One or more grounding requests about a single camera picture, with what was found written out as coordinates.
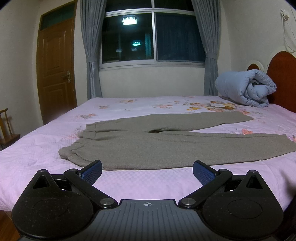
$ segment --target door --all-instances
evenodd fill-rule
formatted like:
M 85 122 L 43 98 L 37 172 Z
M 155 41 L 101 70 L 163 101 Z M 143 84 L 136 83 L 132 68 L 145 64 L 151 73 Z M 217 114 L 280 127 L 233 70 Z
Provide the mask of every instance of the door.
M 73 57 L 74 14 L 72 18 L 61 20 L 59 23 L 56 23 L 58 20 L 51 20 L 46 25 L 41 17 L 41 30 L 38 33 L 37 86 L 44 124 L 77 107 Z

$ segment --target power cord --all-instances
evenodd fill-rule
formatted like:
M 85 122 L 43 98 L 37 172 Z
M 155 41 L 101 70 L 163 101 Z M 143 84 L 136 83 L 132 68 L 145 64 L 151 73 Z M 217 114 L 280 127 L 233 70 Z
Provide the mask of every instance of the power cord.
M 294 17 L 294 20 L 295 20 L 295 23 L 296 23 L 296 17 L 295 17 L 294 12 L 293 12 L 293 10 L 292 10 L 292 8 L 291 8 L 291 5 L 290 5 L 290 9 L 291 9 L 291 12 L 292 12 L 292 14 L 293 14 L 293 17 Z M 291 32 L 292 32 L 293 37 L 294 37 L 295 40 L 296 40 L 296 37 L 295 37 L 295 35 L 294 35 L 293 31 L 292 31 L 292 28 L 291 28 L 291 26 L 289 25 L 289 23 L 288 23 L 287 19 L 285 18 L 285 16 L 284 16 L 284 14 L 283 14 L 282 11 L 281 11 L 281 16 L 282 16 L 282 18 L 283 18 L 283 33 L 284 33 L 284 39 L 285 39 L 285 42 L 286 42 L 287 46 L 293 51 L 293 52 L 291 52 L 291 53 L 294 53 L 294 52 L 296 52 L 296 49 L 291 48 L 291 47 L 289 46 L 287 40 L 286 40 L 285 28 L 284 28 L 284 23 L 285 23 L 285 22 L 288 24 L 288 26 L 289 26 L 289 28 L 290 28 L 290 30 L 291 30 Z

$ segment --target gray curtain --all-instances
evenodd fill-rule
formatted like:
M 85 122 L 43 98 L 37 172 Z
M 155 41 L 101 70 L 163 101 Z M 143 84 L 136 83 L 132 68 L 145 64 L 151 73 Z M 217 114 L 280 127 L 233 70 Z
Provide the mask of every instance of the gray curtain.
M 217 95 L 215 80 L 218 77 L 217 54 L 220 44 L 220 0 L 192 0 L 205 49 L 205 85 L 204 95 Z
M 87 98 L 102 97 L 99 77 L 99 42 L 107 0 L 80 0 L 83 44 L 86 54 Z

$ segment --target window pane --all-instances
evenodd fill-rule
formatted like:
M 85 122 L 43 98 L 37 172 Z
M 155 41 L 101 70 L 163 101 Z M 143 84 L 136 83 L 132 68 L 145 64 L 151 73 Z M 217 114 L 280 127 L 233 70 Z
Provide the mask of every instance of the window pane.
M 157 58 L 170 61 L 205 61 L 195 16 L 156 13 Z
M 151 0 L 107 0 L 106 4 L 106 12 L 133 8 L 151 8 Z
M 139 59 L 154 59 L 151 13 L 105 18 L 103 63 Z
M 193 11 L 191 0 L 154 0 L 156 8 L 171 8 Z
M 57 23 L 60 23 L 62 21 L 65 21 L 69 18 L 74 17 L 74 8 L 75 8 L 75 3 L 68 4 L 64 7 L 59 8 L 58 10 L 45 14 L 41 19 L 40 30 L 43 30 L 52 25 L 55 25 Z

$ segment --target wall socket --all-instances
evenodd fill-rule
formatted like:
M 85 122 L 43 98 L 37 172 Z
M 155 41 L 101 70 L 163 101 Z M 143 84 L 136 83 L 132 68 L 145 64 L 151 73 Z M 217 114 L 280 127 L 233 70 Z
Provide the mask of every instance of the wall socket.
M 282 16 L 286 21 L 288 21 L 288 19 L 289 19 L 289 13 L 288 13 L 288 11 L 286 11 L 284 8 L 283 8 L 283 9 L 280 9 L 280 11 L 281 11 L 281 16 Z

